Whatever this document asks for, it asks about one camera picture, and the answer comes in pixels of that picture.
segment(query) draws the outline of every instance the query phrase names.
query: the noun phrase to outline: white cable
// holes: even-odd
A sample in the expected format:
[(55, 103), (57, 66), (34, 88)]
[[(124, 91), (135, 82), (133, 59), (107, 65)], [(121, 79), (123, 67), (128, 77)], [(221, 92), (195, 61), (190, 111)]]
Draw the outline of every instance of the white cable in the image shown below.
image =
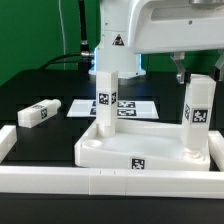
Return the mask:
[(63, 13), (62, 13), (62, 9), (61, 9), (61, 0), (58, 0), (58, 9), (59, 9), (59, 14), (60, 14), (61, 31), (62, 31), (62, 38), (63, 38), (63, 52), (64, 52), (64, 54), (66, 54), (66, 37), (65, 37)]

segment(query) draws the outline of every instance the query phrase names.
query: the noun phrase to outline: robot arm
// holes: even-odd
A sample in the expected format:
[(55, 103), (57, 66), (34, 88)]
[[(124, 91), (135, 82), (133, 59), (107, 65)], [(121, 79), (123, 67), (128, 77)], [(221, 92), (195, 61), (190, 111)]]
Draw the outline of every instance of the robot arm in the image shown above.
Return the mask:
[(224, 5), (197, 2), (132, 1), (128, 47), (135, 53), (223, 49)]

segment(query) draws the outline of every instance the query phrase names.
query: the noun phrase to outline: white block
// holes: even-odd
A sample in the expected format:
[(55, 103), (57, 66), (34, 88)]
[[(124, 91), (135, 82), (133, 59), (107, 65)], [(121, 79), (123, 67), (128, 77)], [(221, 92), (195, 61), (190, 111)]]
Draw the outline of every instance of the white block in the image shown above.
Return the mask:
[(0, 160), (2, 161), (17, 141), (16, 126), (5, 125), (0, 130)]
[(187, 84), (183, 111), (182, 142), (186, 148), (206, 146), (216, 83), (204, 75), (192, 75)]
[(128, 170), (127, 196), (224, 198), (224, 173)]
[(90, 195), (125, 195), (126, 170), (90, 169)]
[(18, 112), (18, 123), (21, 127), (32, 128), (57, 114), (61, 106), (59, 100), (43, 100)]
[(0, 167), (0, 192), (89, 194), (89, 169)]
[(224, 171), (224, 138), (218, 131), (210, 131), (208, 142), (212, 158), (220, 171)]
[(96, 122), (99, 134), (110, 137), (115, 134), (118, 102), (118, 73), (97, 72), (96, 79)]

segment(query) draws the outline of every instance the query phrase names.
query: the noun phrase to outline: white rectangular block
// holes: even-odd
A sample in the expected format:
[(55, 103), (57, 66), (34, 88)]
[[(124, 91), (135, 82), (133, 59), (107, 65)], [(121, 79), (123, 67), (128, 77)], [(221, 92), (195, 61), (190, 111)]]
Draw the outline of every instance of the white rectangular block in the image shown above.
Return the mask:
[(59, 100), (43, 100), (18, 112), (18, 123), (21, 127), (32, 128), (57, 114), (61, 106)]
[(99, 134), (104, 137), (115, 134), (118, 102), (118, 72), (97, 72), (96, 122)]
[(224, 198), (224, 173), (128, 170), (127, 196)]
[(2, 161), (17, 141), (16, 126), (5, 125), (0, 130), (0, 160)]
[(186, 86), (182, 142), (186, 148), (206, 146), (216, 83), (209, 76), (192, 75)]
[(0, 192), (89, 194), (89, 169), (0, 167)]

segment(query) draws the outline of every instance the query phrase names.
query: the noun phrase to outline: black cable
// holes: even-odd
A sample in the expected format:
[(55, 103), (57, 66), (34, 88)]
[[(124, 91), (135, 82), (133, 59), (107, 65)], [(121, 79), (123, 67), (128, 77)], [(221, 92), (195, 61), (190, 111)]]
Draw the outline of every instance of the black cable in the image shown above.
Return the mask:
[(74, 53), (74, 54), (65, 54), (65, 55), (58, 56), (56, 58), (51, 59), (46, 64), (42, 65), (40, 67), (40, 69), (44, 70), (48, 65), (52, 64), (52, 62), (56, 62), (60, 59), (65, 59), (65, 58), (70, 58), (70, 57), (78, 57), (78, 56), (81, 56), (81, 54), (80, 53)]
[(55, 62), (50, 62), (46, 65), (45, 68), (47, 68), (49, 65), (55, 65), (55, 64), (64, 64), (64, 63), (79, 63), (80, 61), (55, 61)]
[(81, 51), (89, 51), (87, 32), (86, 32), (86, 13), (85, 13), (84, 0), (79, 0), (79, 16), (81, 26)]

